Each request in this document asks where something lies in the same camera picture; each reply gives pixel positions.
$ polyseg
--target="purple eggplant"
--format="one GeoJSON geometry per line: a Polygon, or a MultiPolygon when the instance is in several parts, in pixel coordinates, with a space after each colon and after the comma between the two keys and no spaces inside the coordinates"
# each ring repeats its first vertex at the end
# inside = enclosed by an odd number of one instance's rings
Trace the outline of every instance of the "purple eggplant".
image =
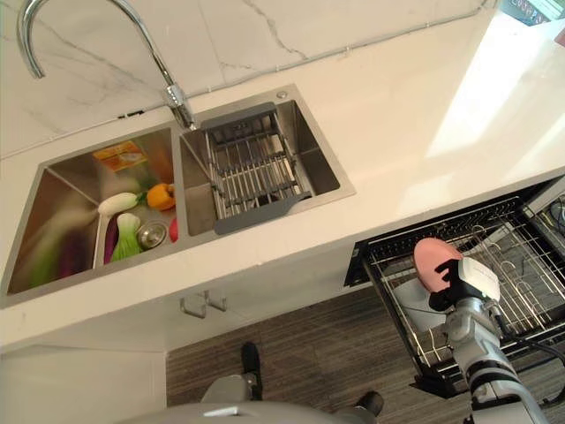
{"type": "Polygon", "coordinates": [[[114,214],[106,227],[106,238],[104,239],[104,263],[109,263],[112,260],[112,254],[117,245],[117,238],[119,231],[117,229],[117,217],[120,214],[114,214]]]}

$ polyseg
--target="open dishwasher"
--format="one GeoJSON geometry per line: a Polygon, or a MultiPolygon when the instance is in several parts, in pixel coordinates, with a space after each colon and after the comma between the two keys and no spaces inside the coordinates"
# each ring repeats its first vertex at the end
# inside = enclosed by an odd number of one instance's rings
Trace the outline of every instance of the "open dishwasher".
{"type": "MultiPolygon", "coordinates": [[[[417,277],[412,252],[424,238],[447,241],[497,275],[501,311],[514,336],[549,345],[565,340],[564,182],[542,183],[355,245],[345,285],[373,282],[416,368],[412,386],[443,398],[468,390],[443,324],[421,328],[398,296],[399,287],[417,277]],[[553,197],[529,203],[543,199],[539,193],[553,197]]],[[[551,359],[510,340],[502,339],[501,348],[517,372],[551,359]]]]}

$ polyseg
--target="gray rack handle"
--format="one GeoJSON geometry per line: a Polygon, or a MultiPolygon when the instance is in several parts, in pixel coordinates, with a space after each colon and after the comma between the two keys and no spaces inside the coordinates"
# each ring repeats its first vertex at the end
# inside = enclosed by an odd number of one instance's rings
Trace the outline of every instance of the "gray rack handle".
{"type": "Polygon", "coordinates": [[[290,208],[308,197],[312,197],[310,192],[296,194],[287,199],[274,201],[259,208],[246,211],[244,214],[230,216],[215,222],[214,231],[218,235],[228,234],[233,231],[241,230],[258,223],[265,223],[272,219],[286,215],[290,208]]]}

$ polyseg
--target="yellow bell pepper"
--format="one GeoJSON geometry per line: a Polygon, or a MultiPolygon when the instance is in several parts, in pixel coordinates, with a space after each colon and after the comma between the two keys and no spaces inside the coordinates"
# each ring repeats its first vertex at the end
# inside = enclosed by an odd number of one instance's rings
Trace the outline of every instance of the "yellow bell pepper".
{"type": "Polygon", "coordinates": [[[150,208],[166,210],[175,206],[175,187],[172,184],[158,184],[147,192],[147,205],[150,208]]]}

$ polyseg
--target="faucet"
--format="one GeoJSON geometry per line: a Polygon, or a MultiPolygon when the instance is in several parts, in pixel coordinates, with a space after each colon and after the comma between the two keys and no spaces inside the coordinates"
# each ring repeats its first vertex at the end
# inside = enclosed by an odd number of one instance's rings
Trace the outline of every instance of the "faucet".
{"type": "MultiPolygon", "coordinates": [[[[18,15],[18,45],[27,69],[34,78],[43,78],[45,73],[40,67],[34,53],[34,45],[32,44],[31,34],[34,24],[35,15],[39,9],[47,3],[48,0],[25,0],[18,15]]],[[[182,88],[173,80],[167,65],[163,61],[157,46],[155,45],[147,27],[141,20],[141,16],[133,9],[133,7],[125,0],[108,0],[117,6],[120,11],[125,13],[127,17],[136,25],[139,34],[143,39],[151,57],[161,71],[162,77],[165,79],[167,86],[163,90],[163,99],[173,112],[175,119],[184,129],[194,130],[196,128],[195,119],[190,111],[188,103],[185,101],[185,93],[182,88]]]]}

